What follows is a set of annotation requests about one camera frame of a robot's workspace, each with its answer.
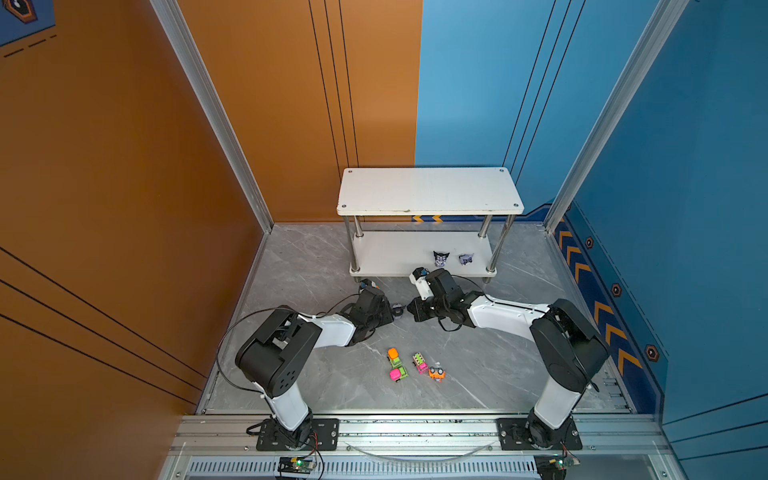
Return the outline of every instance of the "pink toy car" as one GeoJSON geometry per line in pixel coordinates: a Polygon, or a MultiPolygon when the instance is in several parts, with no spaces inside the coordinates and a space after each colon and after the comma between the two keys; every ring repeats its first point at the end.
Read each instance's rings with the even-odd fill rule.
{"type": "Polygon", "coordinates": [[[416,369],[422,375],[427,373],[427,370],[429,370],[429,367],[427,366],[427,362],[424,361],[424,357],[422,356],[421,353],[416,353],[413,356],[413,365],[416,366],[416,369]]]}

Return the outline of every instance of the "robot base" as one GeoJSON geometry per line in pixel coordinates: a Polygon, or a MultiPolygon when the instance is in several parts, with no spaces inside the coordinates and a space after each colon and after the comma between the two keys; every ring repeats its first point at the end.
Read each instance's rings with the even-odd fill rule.
{"type": "Polygon", "coordinates": [[[260,452],[310,451],[315,448],[315,434],[317,434],[318,450],[323,452],[336,450],[336,440],[339,438],[339,419],[312,419],[311,422],[308,438],[304,442],[300,442],[296,439],[295,432],[285,430],[275,419],[265,420],[259,431],[256,450],[260,452]]]}
{"type": "Polygon", "coordinates": [[[559,448],[560,442],[568,450],[581,450],[581,438],[572,416],[557,430],[541,423],[535,414],[526,419],[496,419],[498,440],[502,450],[545,450],[559,448]]]}

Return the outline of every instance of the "white shelf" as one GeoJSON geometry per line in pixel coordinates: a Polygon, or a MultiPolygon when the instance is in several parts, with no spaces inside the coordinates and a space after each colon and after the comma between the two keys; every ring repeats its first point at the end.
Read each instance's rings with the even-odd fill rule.
{"type": "Polygon", "coordinates": [[[519,215],[523,202],[502,167],[347,168],[339,215],[519,215]]]}
{"type": "Polygon", "coordinates": [[[432,251],[450,253],[445,268],[455,275],[492,277],[485,268],[491,261],[488,238],[479,238],[477,232],[366,231],[362,238],[355,237],[355,252],[360,271],[353,276],[408,276],[414,269],[424,266],[434,270],[432,251]],[[458,256],[473,253],[472,262],[461,265],[458,256]]]}

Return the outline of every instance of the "black mounting plate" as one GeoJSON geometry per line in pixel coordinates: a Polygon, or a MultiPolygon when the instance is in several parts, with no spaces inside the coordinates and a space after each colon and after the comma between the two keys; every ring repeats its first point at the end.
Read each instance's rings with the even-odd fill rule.
{"type": "MultiPolygon", "coordinates": [[[[538,450],[546,452],[549,449],[540,449],[531,444],[531,436],[525,427],[528,419],[525,417],[517,419],[496,419],[496,428],[498,430],[498,440],[502,444],[502,450],[538,450]]],[[[576,429],[573,420],[568,420],[565,432],[565,448],[568,450],[581,450],[581,437],[576,429]]],[[[551,450],[560,450],[560,445],[553,445],[551,450]]]]}
{"type": "MultiPolygon", "coordinates": [[[[288,448],[282,442],[278,441],[275,419],[267,419],[261,425],[259,431],[259,441],[256,443],[256,450],[259,452],[310,452],[315,447],[314,437],[310,437],[309,442],[301,449],[288,448]]],[[[317,434],[317,449],[321,452],[336,450],[336,443],[339,439],[339,419],[312,419],[312,433],[317,434]]]]}

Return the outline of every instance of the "robotic arm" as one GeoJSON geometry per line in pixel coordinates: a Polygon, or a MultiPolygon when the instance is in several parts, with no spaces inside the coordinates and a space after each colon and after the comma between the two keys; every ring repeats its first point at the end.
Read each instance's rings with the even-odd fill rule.
{"type": "Polygon", "coordinates": [[[392,307],[384,292],[368,280],[356,303],[328,316],[306,316],[288,306],[275,309],[240,347],[235,365],[262,393],[277,424],[275,440],[297,449],[312,430],[312,411],[296,379],[313,349],[352,346],[376,328],[391,323],[392,307]]]}
{"type": "Polygon", "coordinates": [[[418,268],[410,279],[419,291],[408,305],[416,322],[448,317],[458,325],[501,330],[536,343],[549,378],[526,427],[535,447],[563,442],[575,428],[574,406],[608,358],[604,340],[576,306],[563,299],[551,305],[530,304],[464,293],[444,269],[430,273],[418,268]]]}

